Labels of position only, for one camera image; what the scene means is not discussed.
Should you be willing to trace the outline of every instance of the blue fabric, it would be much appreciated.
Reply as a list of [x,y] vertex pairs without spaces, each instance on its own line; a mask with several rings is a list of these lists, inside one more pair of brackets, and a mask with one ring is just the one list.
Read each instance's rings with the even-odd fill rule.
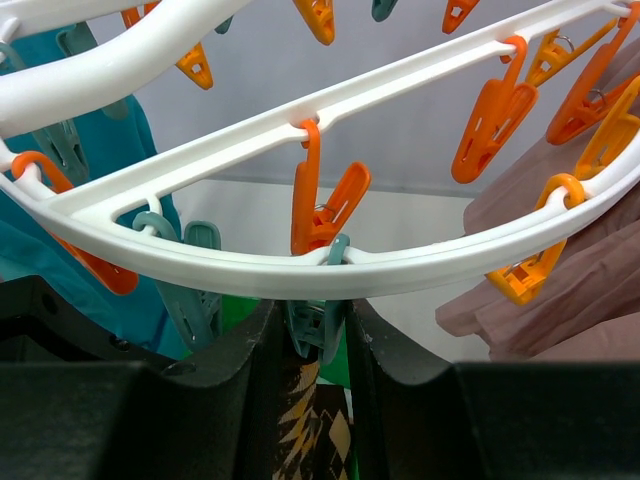
[[[14,42],[28,67],[64,58],[56,44],[60,30]],[[91,179],[156,154],[149,124],[136,99],[126,99],[129,115],[111,120],[101,110],[74,119],[90,168]],[[7,141],[14,152],[40,150],[30,134]],[[170,196],[161,199],[164,216],[180,232]],[[119,222],[131,226],[139,209]],[[105,329],[137,345],[173,358],[186,347],[168,317],[154,282],[140,277],[137,289],[118,296],[107,290],[28,214],[0,193],[0,277],[5,280],[37,274],[79,311]]]

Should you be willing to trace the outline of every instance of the clothes drying rack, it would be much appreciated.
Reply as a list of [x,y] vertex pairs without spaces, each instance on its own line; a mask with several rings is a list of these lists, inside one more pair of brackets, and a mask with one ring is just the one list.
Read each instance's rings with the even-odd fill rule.
[[[0,38],[13,39],[143,4],[140,0],[0,2]],[[33,131],[101,108],[136,91],[174,64],[248,0],[163,0],[113,40],[88,52],[0,78],[0,137]],[[259,298],[338,300],[417,291],[474,277],[534,255],[585,228],[640,180],[640,137],[595,177],[582,181],[587,201],[567,210],[557,188],[545,206],[490,230],[395,252],[345,251],[347,265],[327,266],[329,248],[294,256],[223,252],[157,238],[115,223],[122,213],[205,179],[261,152],[306,140],[296,127],[315,119],[320,132],[339,120],[477,62],[512,54],[502,43],[527,42],[605,11],[625,17],[630,0],[553,0],[468,35],[386,65],[224,128],[64,193],[52,192],[30,165],[0,188],[52,234],[134,272],[205,291]],[[0,150],[0,169],[16,154]]]

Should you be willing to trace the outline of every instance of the teal clothespin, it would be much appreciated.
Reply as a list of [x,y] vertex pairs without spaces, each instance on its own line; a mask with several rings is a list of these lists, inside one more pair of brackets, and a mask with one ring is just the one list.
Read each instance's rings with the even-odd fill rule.
[[396,6],[398,0],[373,0],[371,4],[371,16],[376,22],[384,22]]
[[[153,212],[140,212],[136,215],[133,220],[135,230],[141,231],[147,225],[155,228],[165,240],[180,241],[169,221],[162,215]],[[187,225],[185,243],[219,250],[220,232],[213,224],[192,222]],[[161,280],[156,280],[156,287],[178,333],[192,352],[207,348],[221,334],[220,294],[201,292]]]
[[231,26],[231,20],[233,20],[233,16],[227,18],[224,22],[216,27],[216,33],[219,35],[224,35],[229,31],[229,27]]
[[[344,251],[349,244],[350,239],[347,235],[338,235],[331,244],[327,265],[345,263]],[[317,347],[320,364],[330,364],[340,346],[345,308],[346,303],[342,300],[287,302],[287,328],[298,355],[308,358],[311,347]]]
[[[18,52],[10,45],[0,42],[0,53],[6,57],[3,64],[10,62],[16,71],[27,68]],[[31,132],[31,135],[42,152],[56,164],[71,183],[78,185],[89,178],[89,164],[73,120],[49,125]]]
[[[98,46],[98,42],[86,22],[77,23],[58,33],[56,42],[67,57],[88,52]],[[111,120],[124,120],[129,115],[129,108],[124,99],[103,107],[102,111]]]

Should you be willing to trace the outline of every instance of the orange clothespin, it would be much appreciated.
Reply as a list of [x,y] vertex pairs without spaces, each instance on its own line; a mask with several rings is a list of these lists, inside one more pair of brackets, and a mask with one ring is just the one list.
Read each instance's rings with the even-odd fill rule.
[[640,130],[640,118],[629,108],[640,92],[640,77],[636,77],[620,96],[587,148],[576,163],[573,175],[579,180],[595,177],[613,162]]
[[[622,92],[637,76],[633,75],[607,93],[595,89],[596,83],[640,19],[640,2],[631,3],[629,8],[629,17],[620,19],[615,37],[611,42],[602,45],[591,58],[551,120],[547,129],[547,141],[550,144],[562,145],[606,117]],[[587,98],[590,93],[598,94],[599,99],[590,101]]]
[[[54,192],[62,193],[73,188],[71,182],[58,170],[53,161],[40,152],[24,152],[18,155],[11,164],[11,174],[18,179],[22,176],[27,166],[31,164],[36,164],[40,167],[51,182]],[[138,285],[138,275],[136,273],[116,267],[105,260],[74,247],[53,234],[51,236],[116,295],[127,295],[135,290]]]
[[[153,2],[144,5],[144,15],[151,12],[159,3],[160,2]],[[121,14],[124,25],[127,28],[131,28],[142,18],[138,8],[130,8],[121,12]],[[207,55],[204,53],[202,43],[198,42],[184,57],[178,60],[176,66],[182,73],[189,77],[193,83],[203,90],[208,90],[213,87],[213,75],[211,74]]]
[[516,85],[527,56],[527,42],[513,36],[505,43],[516,47],[515,56],[501,57],[503,63],[511,62],[504,80],[489,80],[478,96],[451,166],[458,183],[470,183],[480,176],[538,99],[533,85]]
[[[533,59],[533,63],[531,63],[531,67],[529,67],[527,83],[534,87],[539,87],[598,43],[607,33],[613,30],[617,23],[618,20],[614,18],[578,47],[571,42],[569,37],[560,35],[559,29],[547,33],[542,38],[538,52]],[[556,40],[567,42],[570,51],[559,45]]]
[[300,15],[323,45],[331,45],[336,37],[333,0],[293,0]]
[[[544,207],[551,192],[558,187],[564,187],[568,192],[564,200],[567,208],[573,208],[584,202],[584,188],[580,181],[568,173],[560,173],[549,179],[535,209],[538,210]],[[485,276],[513,303],[526,305],[540,293],[566,244],[567,241],[563,240],[538,255],[488,273]]]
[[349,165],[331,197],[316,205],[320,175],[321,138],[316,122],[305,120],[301,127],[309,134],[302,143],[307,160],[299,163],[293,185],[291,253],[304,255],[331,244],[364,197],[371,184],[371,173],[361,162]]
[[480,0],[449,0],[442,20],[442,32],[453,33],[479,2]]

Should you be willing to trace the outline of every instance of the white plastic frame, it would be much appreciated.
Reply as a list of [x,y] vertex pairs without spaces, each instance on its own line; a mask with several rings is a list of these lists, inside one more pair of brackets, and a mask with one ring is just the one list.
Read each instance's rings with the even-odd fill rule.
[[[227,3],[223,0],[206,2]],[[180,28],[187,24],[189,29],[195,28],[190,21],[194,24],[206,21],[208,25],[217,25],[233,13],[227,8],[213,21],[210,17],[206,18],[202,11],[192,16],[184,13],[198,3],[202,2],[164,0],[160,6],[167,8],[161,10],[158,7],[153,12],[159,11],[162,15],[154,16],[152,13],[127,33],[135,34],[138,26],[144,26],[145,35],[165,35],[166,32],[159,27],[167,28],[162,22],[163,15],[168,15],[169,4],[172,5],[174,18],[179,12],[179,17],[185,20]],[[484,59],[512,53],[513,47],[500,43],[500,39],[515,34],[529,41],[603,9],[621,16],[628,11],[625,7],[614,5],[613,0],[555,0],[64,194],[55,195],[40,183],[35,167],[30,167],[13,184],[0,176],[0,188],[45,228],[64,240],[141,274],[203,290],[274,299],[341,299],[416,291],[470,278],[533,255],[576,233],[606,212],[640,179],[640,167],[635,160],[636,152],[640,149],[640,137],[636,137],[602,173],[582,182],[589,200],[574,209],[565,209],[562,198],[566,192],[559,188],[541,210],[476,235],[397,252],[368,253],[349,248],[346,257],[350,265],[318,267],[326,259],[327,248],[300,257],[217,252],[135,232],[115,224],[113,220],[119,214],[145,203],[152,207],[155,205],[157,209],[158,197],[275,146],[304,140],[305,132],[292,126],[304,118],[316,116],[320,130],[326,131],[338,120],[386,99]],[[171,38],[179,42],[184,32],[176,32],[174,29]],[[105,52],[113,50],[111,44],[119,38],[83,54],[85,58],[76,64],[98,68],[99,59]],[[174,50],[188,49],[187,45],[195,43],[194,40],[198,39],[189,36],[184,42],[186,44],[180,43],[179,47],[174,46]],[[130,62],[134,57],[131,51],[122,52],[122,57],[118,68],[128,69],[124,75],[127,89],[130,90],[118,90],[117,98],[111,94],[101,94],[97,101],[95,97],[78,96],[77,91],[69,96],[64,82],[71,81],[71,78],[67,78],[64,71],[56,70],[55,83],[42,82],[43,77],[47,78],[44,69],[49,66],[0,78],[0,133],[22,133],[102,107],[151,80],[148,72],[137,72],[136,76],[136,62]],[[57,62],[58,69],[62,68],[62,62],[67,62],[65,69],[69,68],[72,60],[74,58]],[[168,67],[175,61],[160,56],[152,60],[149,62],[154,64],[154,71],[161,66]],[[83,77],[83,81],[89,85],[87,91],[97,95],[96,89],[106,86],[94,78],[102,73],[98,68],[98,71],[91,70]],[[22,76],[18,81],[15,75],[19,74]],[[5,88],[12,84],[13,89]],[[34,93],[41,98],[43,88],[48,89],[50,99],[46,107],[29,98]],[[18,93],[17,100],[7,97],[7,90]],[[2,170],[10,167],[13,157],[10,152],[0,152]]]

